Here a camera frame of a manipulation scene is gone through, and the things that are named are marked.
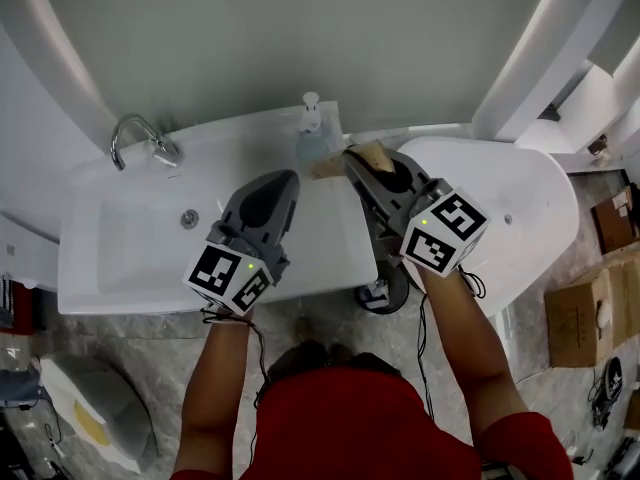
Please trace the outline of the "blue denim cloth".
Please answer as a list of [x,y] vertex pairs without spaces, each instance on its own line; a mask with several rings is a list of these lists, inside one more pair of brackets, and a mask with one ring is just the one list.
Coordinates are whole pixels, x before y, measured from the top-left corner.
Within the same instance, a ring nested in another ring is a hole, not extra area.
[[40,394],[38,370],[33,367],[21,371],[0,369],[0,407],[30,405]]

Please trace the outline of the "white sink vanity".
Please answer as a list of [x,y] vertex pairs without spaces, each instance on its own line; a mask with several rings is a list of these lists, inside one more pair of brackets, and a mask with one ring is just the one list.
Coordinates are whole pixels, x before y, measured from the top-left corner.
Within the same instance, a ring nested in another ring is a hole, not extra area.
[[[297,169],[301,107],[233,117],[171,134],[179,166],[137,143],[122,151],[119,172],[104,158],[79,170],[63,213],[58,308],[63,314],[114,315],[194,311],[204,300],[183,284],[232,193],[265,173]],[[180,225],[188,209],[199,222]],[[344,177],[300,179],[289,259],[267,302],[364,285],[378,274],[360,199]]]

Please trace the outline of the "stained clear plastic bag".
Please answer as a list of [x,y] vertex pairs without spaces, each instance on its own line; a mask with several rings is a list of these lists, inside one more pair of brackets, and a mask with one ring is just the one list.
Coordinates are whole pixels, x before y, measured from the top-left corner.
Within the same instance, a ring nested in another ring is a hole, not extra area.
[[325,179],[345,175],[344,158],[347,153],[353,153],[375,172],[394,173],[393,162],[386,148],[379,140],[346,148],[340,152],[315,161],[310,167],[313,179]]

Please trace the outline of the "striped cloth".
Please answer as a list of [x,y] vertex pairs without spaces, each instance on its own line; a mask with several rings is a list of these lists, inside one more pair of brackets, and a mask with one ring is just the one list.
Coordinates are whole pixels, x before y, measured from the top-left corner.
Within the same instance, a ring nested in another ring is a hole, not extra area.
[[7,274],[0,275],[0,327],[14,323],[13,282]]

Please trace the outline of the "chrome faucet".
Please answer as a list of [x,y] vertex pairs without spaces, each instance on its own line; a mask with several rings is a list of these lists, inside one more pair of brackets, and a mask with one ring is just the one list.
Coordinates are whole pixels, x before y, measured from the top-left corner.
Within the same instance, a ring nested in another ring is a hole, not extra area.
[[118,142],[120,136],[129,125],[138,125],[147,136],[147,141],[153,146],[152,157],[169,167],[177,167],[182,161],[182,153],[175,143],[156,131],[141,115],[130,113],[120,118],[111,136],[110,155],[115,168],[121,172],[126,165],[120,154]]

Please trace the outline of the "person's red shirt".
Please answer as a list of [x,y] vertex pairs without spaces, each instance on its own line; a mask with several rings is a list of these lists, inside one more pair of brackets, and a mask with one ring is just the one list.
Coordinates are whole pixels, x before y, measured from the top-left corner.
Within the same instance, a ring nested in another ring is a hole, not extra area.
[[481,480],[503,472],[574,480],[539,413],[506,416],[467,445],[435,425],[403,378],[334,367],[266,391],[254,459],[240,480]]

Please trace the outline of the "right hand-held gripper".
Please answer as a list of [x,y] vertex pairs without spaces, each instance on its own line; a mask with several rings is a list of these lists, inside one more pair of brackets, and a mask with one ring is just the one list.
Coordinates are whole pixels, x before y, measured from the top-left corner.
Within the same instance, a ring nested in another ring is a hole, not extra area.
[[342,154],[348,180],[376,217],[377,238],[399,239],[401,258],[446,277],[473,251],[490,216],[408,155],[391,151],[389,159],[393,170],[377,171],[352,149]]

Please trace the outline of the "person's right forearm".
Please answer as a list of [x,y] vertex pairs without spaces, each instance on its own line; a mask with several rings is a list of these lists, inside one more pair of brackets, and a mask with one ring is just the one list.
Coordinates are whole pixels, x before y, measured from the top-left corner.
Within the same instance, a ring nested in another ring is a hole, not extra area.
[[494,423],[528,410],[502,343],[458,272],[438,276],[420,267],[439,337],[460,387],[471,435],[478,442]]

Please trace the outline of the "large cardboard box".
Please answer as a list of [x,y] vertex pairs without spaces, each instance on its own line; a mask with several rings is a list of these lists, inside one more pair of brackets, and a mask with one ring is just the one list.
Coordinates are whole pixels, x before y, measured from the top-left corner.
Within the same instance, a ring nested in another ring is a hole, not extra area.
[[[612,318],[600,330],[596,302],[612,302]],[[623,251],[544,296],[550,364],[586,368],[640,334],[640,251]]]

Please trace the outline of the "white rectangular box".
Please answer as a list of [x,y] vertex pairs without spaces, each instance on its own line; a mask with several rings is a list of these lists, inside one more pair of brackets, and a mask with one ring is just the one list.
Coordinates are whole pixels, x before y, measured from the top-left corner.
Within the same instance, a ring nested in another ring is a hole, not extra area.
[[0,215],[0,275],[27,289],[58,291],[59,245]]

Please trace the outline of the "dark brown flat box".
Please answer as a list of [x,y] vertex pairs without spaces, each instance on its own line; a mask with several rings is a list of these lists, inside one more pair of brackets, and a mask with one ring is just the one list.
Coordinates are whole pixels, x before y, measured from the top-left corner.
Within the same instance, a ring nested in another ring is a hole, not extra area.
[[591,214],[602,254],[640,242],[640,187],[635,183],[592,207]]

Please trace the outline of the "fried egg cushion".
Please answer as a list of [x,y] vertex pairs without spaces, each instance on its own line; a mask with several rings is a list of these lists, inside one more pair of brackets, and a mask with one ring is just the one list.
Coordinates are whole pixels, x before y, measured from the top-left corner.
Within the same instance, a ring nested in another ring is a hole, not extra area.
[[66,352],[40,359],[57,414],[103,459],[141,474],[157,458],[151,420],[133,387],[109,364]]

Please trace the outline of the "black electronic device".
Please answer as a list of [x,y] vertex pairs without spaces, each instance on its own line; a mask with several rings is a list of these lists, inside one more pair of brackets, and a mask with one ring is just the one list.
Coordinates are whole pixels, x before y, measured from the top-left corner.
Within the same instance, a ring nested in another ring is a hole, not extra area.
[[595,428],[606,428],[612,407],[617,402],[622,387],[622,364],[620,359],[614,356],[606,362],[601,375],[595,379],[588,397],[592,424]]

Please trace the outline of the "person's dark trousers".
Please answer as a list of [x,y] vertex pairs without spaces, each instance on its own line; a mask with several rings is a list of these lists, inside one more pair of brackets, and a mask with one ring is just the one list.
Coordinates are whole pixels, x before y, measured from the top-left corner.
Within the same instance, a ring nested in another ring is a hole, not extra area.
[[401,372],[369,352],[354,354],[353,358],[344,364],[332,364],[327,348],[316,340],[308,340],[286,351],[268,369],[267,378],[275,383],[286,378],[326,368],[346,367],[384,373],[395,377],[402,377]]

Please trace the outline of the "black round bin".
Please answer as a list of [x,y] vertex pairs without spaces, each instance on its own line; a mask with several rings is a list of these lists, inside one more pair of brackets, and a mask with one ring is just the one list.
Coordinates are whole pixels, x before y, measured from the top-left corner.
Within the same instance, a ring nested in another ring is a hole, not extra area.
[[389,261],[377,261],[378,277],[372,283],[353,289],[355,302],[364,310],[389,315],[407,301],[410,283],[406,272]]

